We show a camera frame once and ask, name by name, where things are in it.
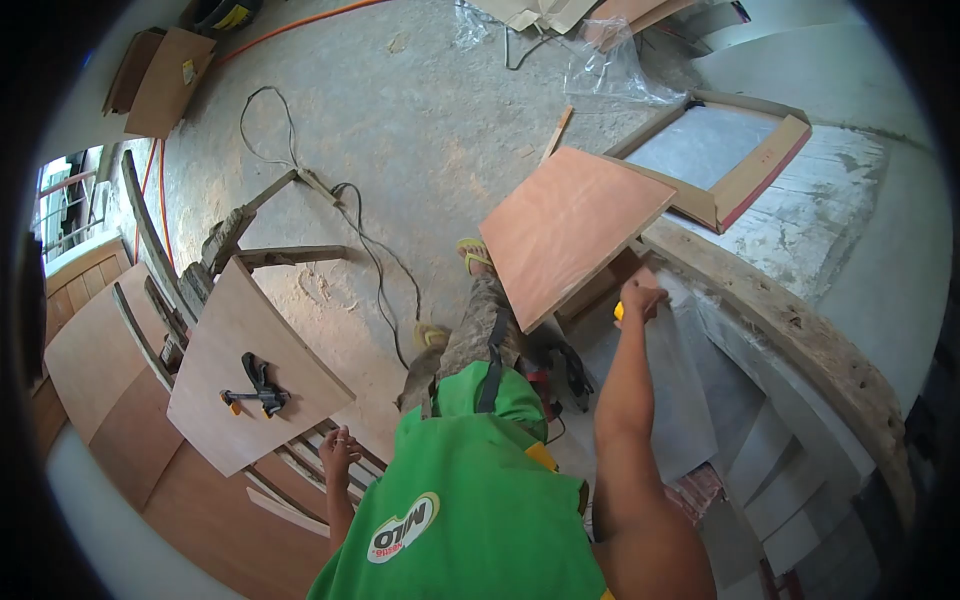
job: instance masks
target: milo logo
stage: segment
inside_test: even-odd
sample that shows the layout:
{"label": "milo logo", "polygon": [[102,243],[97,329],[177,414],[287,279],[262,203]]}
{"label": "milo logo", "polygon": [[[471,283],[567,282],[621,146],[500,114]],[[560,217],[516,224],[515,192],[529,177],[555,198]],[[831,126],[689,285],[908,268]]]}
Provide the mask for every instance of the milo logo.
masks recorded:
{"label": "milo logo", "polygon": [[367,559],[371,563],[386,563],[413,543],[430,526],[439,511],[440,498],[433,492],[424,493],[414,500],[406,516],[394,516],[373,532]]}

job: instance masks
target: hand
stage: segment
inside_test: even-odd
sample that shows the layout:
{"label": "hand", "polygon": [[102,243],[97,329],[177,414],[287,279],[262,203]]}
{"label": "hand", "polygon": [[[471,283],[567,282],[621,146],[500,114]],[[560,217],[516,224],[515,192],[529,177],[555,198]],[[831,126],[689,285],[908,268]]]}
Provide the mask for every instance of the hand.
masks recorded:
{"label": "hand", "polygon": [[[666,290],[657,287],[657,279],[649,269],[641,267],[620,289],[623,320],[633,321],[640,317],[640,322],[646,324],[657,316],[657,304],[666,299]],[[617,321],[614,325],[622,328],[623,322]]]}
{"label": "hand", "polygon": [[344,426],[326,434],[317,453],[324,463],[326,484],[329,486],[332,481],[334,485],[340,485],[343,482],[346,487],[350,463],[359,461],[361,457],[360,444],[350,436],[349,428]]}

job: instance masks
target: orange extension cord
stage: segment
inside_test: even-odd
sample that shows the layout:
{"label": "orange extension cord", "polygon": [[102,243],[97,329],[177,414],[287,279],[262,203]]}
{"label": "orange extension cord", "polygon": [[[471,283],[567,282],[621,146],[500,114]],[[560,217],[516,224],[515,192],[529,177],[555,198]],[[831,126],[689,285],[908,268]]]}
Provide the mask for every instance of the orange extension cord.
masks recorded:
{"label": "orange extension cord", "polygon": [[[163,220],[163,239],[167,245],[167,257],[170,259],[170,264],[174,264],[174,254],[170,249],[170,232],[167,230],[167,203],[166,196],[163,190],[163,155],[166,154],[166,141],[159,140],[160,142],[160,164],[159,166],[159,191],[160,191],[160,218]],[[156,153],[156,143],[157,139],[154,138],[154,141],[150,144],[150,158],[147,159],[147,169],[143,173],[143,182],[140,183],[140,195],[142,196],[147,192],[147,181],[150,179],[150,167],[154,165],[154,154]],[[140,228],[138,226],[133,226],[133,264],[137,263],[137,259],[140,255]]]}
{"label": "orange extension cord", "polygon": [[387,1],[387,0],[360,0],[360,2],[355,2],[355,3],[353,3],[353,4],[348,4],[348,5],[344,6],[344,7],[340,7],[339,9],[333,9],[332,11],[327,11],[327,12],[320,12],[319,14],[314,14],[313,16],[308,16],[308,17],[306,17],[306,18],[300,19],[299,21],[294,21],[293,23],[289,23],[289,24],[287,24],[287,25],[284,25],[283,27],[280,27],[280,28],[278,28],[278,29],[274,29],[273,31],[269,32],[268,34],[264,34],[263,36],[258,37],[258,38],[255,39],[254,41],[247,42],[246,44],[240,46],[239,48],[237,48],[237,49],[234,50],[233,52],[231,52],[231,53],[227,54],[226,56],[224,56],[223,58],[217,60],[217,61],[214,63],[214,65],[215,65],[215,66],[223,66],[223,64],[224,64],[225,62],[227,62],[228,60],[232,59],[233,57],[237,56],[237,55],[240,54],[241,52],[247,50],[248,48],[250,48],[250,47],[252,47],[252,46],[255,46],[256,44],[260,43],[260,42],[263,41],[264,39],[270,39],[270,38],[273,37],[273,36],[278,36],[278,35],[280,35],[280,34],[282,34],[282,33],[284,33],[284,32],[290,31],[291,29],[296,29],[296,28],[298,28],[300,25],[306,25],[307,23],[313,23],[314,21],[319,21],[319,20],[321,20],[321,19],[326,19],[326,18],[329,17],[329,16],[334,16],[334,15],[337,15],[337,14],[343,14],[344,12],[350,12],[350,11],[352,11],[352,10],[354,10],[354,9],[361,9],[361,8],[363,8],[363,7],[370,6],[371,4],[378,4],[378,3],[380,3],[380,2],[386,2],[386,1]]}

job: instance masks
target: concrete floor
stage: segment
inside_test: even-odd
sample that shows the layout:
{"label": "concrete floor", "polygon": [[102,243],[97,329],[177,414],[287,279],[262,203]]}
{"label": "concrete floor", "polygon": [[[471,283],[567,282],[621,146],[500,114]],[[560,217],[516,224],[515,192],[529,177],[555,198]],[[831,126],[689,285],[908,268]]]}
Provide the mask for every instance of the concrete floor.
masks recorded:
{"label": "concrete floor", "polygon": [[[272,29],[346,4],[268,3],[246,30],[218,46],[221,54]],[[205,76],[184,121],[167,140],[167,220],[179,272],[200,258],[208,229],[286,171],[244,147],[238,128],[247,97],[275,85],[297,127],[300,164],[328,182],[350,181],[363,194],[364,225],[410,267],[422,290],[421,319],[456,325],[468,275],[453,250],[476,235],[484,217],[538,165],[567,99],[564,72],[570,34],[542,45],[522,67],[503,67],[502,33],[467,51],[453,44],[448,0],[387,2],[306,25],[251,48]],[[646,34],[644,69],[677,88],[697,83],[688,49],[659,32]],[[535,43],[511,35],[516,60]],[[656,114],[650,107],[589,103],[575,111],[562,143],[603,152]],[[287,124],[270,93],[254,99],[246,131],[257,151],[284,157]],[[533,153],[523,156],[523,148]],[[135,140],[142,171],[150,142]],[[132,240],[133,220],[119,171],[107,225]],[[146,192],[159,225],[156,163]],[[348,212],[356,199],[347,192]],[[258,213],[241,247],[344,244],[349,260],[258,270],[256,280],[279,311],[357,394],[356,406],[393,438],[391,401],[405,374],[391,332],[375,305],[376,274],[341,215],[315,192],[290,185]],[[386,258],[386,290],[400,322],[400,342],[415,355],[414,290]]]}

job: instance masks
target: camouflage pants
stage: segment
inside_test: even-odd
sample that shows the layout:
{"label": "camouflage pants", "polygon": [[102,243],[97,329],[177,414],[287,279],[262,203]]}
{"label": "camouflage pants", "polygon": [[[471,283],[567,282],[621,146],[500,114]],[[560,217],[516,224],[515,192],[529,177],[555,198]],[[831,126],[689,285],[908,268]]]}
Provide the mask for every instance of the camouflage pants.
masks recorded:
{"label": "camouflage pants", "polygon": [[[496,276],[481,273],[470,287],[467,314],[453,330],[445,345],[434,344],[410,364],[403,392],[396,397],[396,408],[407,414],[417,406],[429,406],[430,387],[434,381],[455,375],[474,361],[490,360],[487,341],[496,322],[497,308],[510,310],[503,285]],[[504,367],[512,367],[520,357],[521,337],[511,314],[507,335],[500,344]]]}

